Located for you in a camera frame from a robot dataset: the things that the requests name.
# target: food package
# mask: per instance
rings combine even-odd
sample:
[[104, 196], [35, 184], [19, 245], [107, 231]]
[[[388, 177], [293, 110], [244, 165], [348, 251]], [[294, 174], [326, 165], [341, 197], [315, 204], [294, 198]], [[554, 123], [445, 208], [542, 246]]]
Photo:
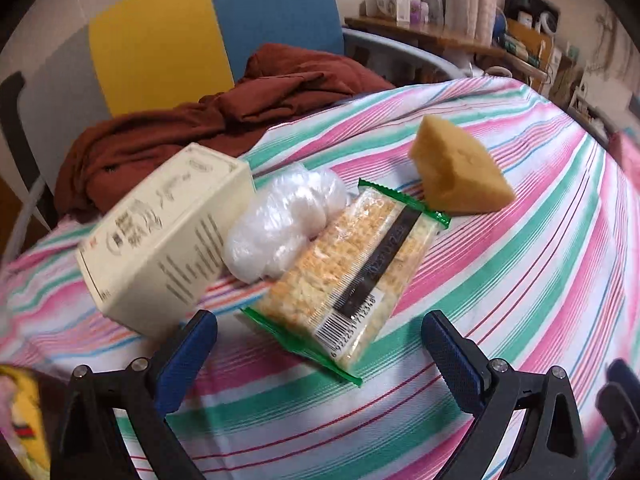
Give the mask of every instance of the food package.
[[293, 164], [258, 192], [229, 230], [223, 254], [227, 268], [245, 283], [277, 280], [348, 200], [333, 171]]
[[96, 307], [159, 340], [222, 273], [222, 247], [255, 195], [249, 165], [189, 144], [118, 202], [78, 245]]
[[400, 192], [364, 180], [360, 189], [358, 199], [246, 309], [287, 349], [356, 384], [348, 370], [391, 316], [436, 233], [449, 225], [448, 217]]

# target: snack package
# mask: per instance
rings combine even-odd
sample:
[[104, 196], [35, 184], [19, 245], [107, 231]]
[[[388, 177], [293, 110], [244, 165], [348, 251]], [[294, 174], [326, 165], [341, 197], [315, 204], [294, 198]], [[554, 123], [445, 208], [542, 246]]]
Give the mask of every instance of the snack package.
[[333, 171], [293, 164], [258, 192], [229, 229], [226, 266], [245, 283], [277, 280], [348, 201], [347, 189]]
[[290, 351], [348, 373], [391, 316], [449, 218], [360, 180], [358, 199], [245, 313]]

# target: chair backrest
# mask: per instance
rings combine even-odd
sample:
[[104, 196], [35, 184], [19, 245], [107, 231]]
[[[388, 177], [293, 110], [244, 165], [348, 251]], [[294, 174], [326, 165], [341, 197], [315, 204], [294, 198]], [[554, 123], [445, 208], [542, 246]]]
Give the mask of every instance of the chair backrest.
[[230, 89], [263, 43], [342, 54], [335, 0], [123, 0], [27, 81], [17, 108], [50, 189], [73, 141], [122, 113]]

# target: brown cloth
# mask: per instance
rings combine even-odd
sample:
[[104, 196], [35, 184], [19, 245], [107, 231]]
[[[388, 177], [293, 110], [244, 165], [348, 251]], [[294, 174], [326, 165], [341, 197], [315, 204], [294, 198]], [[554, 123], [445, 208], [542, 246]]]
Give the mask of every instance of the brown cloth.
[[344, 56], [265, 44], [235, 88], [172, 110], [122, 115], [85, 130], [60, 168], [60, 215], [106, 213], [190, 142], [231, 156], [247, 152], [274, 124], [341, 99], [394, 86]]

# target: bed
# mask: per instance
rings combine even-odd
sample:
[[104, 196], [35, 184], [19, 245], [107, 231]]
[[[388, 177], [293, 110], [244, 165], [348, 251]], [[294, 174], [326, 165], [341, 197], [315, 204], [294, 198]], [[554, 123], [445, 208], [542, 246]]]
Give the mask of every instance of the bed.
[[[462, 126], [493, 155], [517, 200], [455, 218], [441, 232], [377, 341], [356, 366], [357, 388], [281, 350], [238, 312], [267, 290], [230, 276], [199, 308], [218, 316], [218, 341], [169, 425], [208, 479], [432, 478], [468, 429], [420, 342], [439, 308], [488, 357], [514, 368], [564, 367], [580, 411], [590, 477], [613, 467], [595, 406], [615, 357], [638, 370], [636, 191], [599, 145], [527, 86], [470, 78], [409, 86], [269, 130], [244, 158], [263, 186], [293, 161], [420, 196], [406, 154], [424, 114]], [[5, 269], [0, 362], [68, 378], [149, 356], [148, 340], [105, 319], [74, 259], [91, 230], [69, 219]], [[512, 418], [485, 478], [497, 478], [517, 434]], [[154, 478], [126, 417], [118, 424], [142, 478]]]

